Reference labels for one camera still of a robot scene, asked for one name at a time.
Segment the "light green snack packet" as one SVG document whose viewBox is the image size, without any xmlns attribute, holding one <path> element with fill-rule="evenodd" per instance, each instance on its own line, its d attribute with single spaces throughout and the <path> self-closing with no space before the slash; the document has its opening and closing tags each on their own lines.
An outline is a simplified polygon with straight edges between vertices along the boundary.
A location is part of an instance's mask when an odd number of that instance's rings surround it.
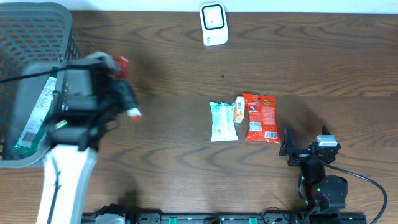
<svg viewBox="0 0 398 224">
<path fill-rule="evenodd" d="M 237 141 L 234 125 L 235 103 L 210 102 L 212 116 L 211 142 Z"/>
</svg>

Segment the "large red snack bag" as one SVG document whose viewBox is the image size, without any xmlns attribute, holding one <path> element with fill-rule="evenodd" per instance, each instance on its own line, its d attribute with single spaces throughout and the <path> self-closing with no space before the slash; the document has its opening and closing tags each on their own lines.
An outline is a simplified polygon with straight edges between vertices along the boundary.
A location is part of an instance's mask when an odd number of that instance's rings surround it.
<svg viewBox="0 0 398 224">
<path fill-rule="evenodd" d="M 243 97 L 249 116 L 246 140 L 280 143 L 276 119 L 276 98 L 254 93 L 244 93 Z"/>
</svg>

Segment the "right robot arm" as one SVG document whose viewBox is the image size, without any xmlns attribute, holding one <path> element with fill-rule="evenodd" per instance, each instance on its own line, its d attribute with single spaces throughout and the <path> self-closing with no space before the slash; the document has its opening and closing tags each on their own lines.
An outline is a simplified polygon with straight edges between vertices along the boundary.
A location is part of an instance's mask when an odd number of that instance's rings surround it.
<svg viewBox="0 0 398 224">
<path fill-rule="evenodd" d="M 326 126 L 306 149 L 295 147 L 289 128 L 284 128 L 279 155 L 288 158 L 289 166 L 300 168 L 298 191 L 306 203 L 303 210 L 290 215 L 289 223 L 342 222 L 340 210 L 346 207 L 348 182 L 343 177 L 325 173 L 325 166 L 336 159 L 340 149 L 340 144 Z"/>
</svg>

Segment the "white green snack packet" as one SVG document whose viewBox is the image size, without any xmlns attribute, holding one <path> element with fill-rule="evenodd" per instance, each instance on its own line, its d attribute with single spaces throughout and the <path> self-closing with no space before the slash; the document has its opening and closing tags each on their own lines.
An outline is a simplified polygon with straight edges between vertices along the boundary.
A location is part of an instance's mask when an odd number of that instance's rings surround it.
<svg viewBox="0 0 398 224">
<path fill-rule="evenodd" d="M 18 141 L 12 147 L 12 151 L 25 156 L 31 156 L 39 149 L 39 143 L 44 135 L 43 123 L 49 115 L 57 82 L 57 72 L 49 75 L 38 100 L 27 120 Z"/>
</svg>

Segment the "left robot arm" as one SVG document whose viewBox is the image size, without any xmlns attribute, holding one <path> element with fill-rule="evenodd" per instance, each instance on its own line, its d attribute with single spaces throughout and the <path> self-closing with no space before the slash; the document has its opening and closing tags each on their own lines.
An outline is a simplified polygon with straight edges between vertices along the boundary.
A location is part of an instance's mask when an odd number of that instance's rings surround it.
<svg viewBox="0 0 398 224">
<path fill-rule="evenodd" d="M 44 122 L 49 149 L 44 155 L 44 185 L 37 223 L 80 223 L 86 190 L 108 123 L 123 113 L 141 119 L 127 80 L 129 62 L 97 52 L 69 60 L 53 92 Z"/>
</svg>

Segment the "small orange snack packet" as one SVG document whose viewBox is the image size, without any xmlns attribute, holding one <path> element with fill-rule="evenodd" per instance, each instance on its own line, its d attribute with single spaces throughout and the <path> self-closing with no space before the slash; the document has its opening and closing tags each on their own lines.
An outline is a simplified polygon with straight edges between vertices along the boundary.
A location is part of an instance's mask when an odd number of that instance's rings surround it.
<svg viewBox="0 0 398 224">
<path fill-rule="evenodd" d="M 241 123 L 244 119 L 245 112 L 245 98 L 237 96 L 234 102 L 234 122 Z"/>
</svg>

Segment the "small red snack packet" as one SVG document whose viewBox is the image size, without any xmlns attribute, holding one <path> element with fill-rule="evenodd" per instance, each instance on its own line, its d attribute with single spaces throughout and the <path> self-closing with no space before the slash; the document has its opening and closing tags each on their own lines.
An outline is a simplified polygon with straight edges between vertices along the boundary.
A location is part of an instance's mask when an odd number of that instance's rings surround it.
<svg viewBox="0 0 398 224">
<path fill-rule="evenodd" d="M 114 60 L 118 65 L 116 77 L 120 81 L 119 90 L 123 97 L 123 104 L 126 109 L 127 115 L 131 120 L 142 119 L 143 115 L 139 109 L 136 94 L 128 81 L 129 61 L 124 57 L 115 57 Z"/>
</svg>

